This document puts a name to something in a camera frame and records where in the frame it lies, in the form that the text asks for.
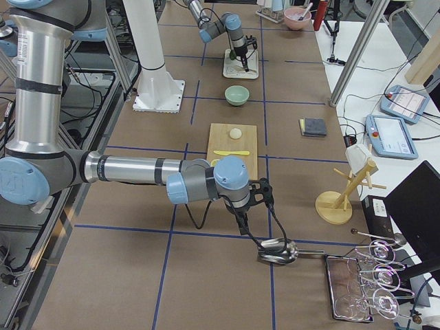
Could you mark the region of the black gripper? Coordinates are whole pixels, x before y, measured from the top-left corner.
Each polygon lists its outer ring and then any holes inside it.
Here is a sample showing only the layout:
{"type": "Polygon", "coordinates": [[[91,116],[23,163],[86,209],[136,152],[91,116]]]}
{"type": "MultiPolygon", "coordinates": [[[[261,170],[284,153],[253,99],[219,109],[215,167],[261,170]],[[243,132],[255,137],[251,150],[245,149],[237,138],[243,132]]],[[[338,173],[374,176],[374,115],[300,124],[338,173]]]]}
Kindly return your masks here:
{"type": "Polygon", "coordinates": [[[224,195],[223,200],[226,208],[236,217],[236,222],[241,235],[249,234],[247,212],[251,207],[264,203],[266,208],[274,212],[274,197],[272,186],[268,178],[251,180],[248,186],[240,190],[241,195],[238,201],[233,201],[231,195],[224,195]]]}
{"type": "Polygon", "coordinates": [[[257,48],[256,38],[252,35],[240,35],[234,37],[234,52],[236,57],[241,61],[245,72],[249,72],[247,53],[250,46],[252,46],[254,49],[257,48]]]}

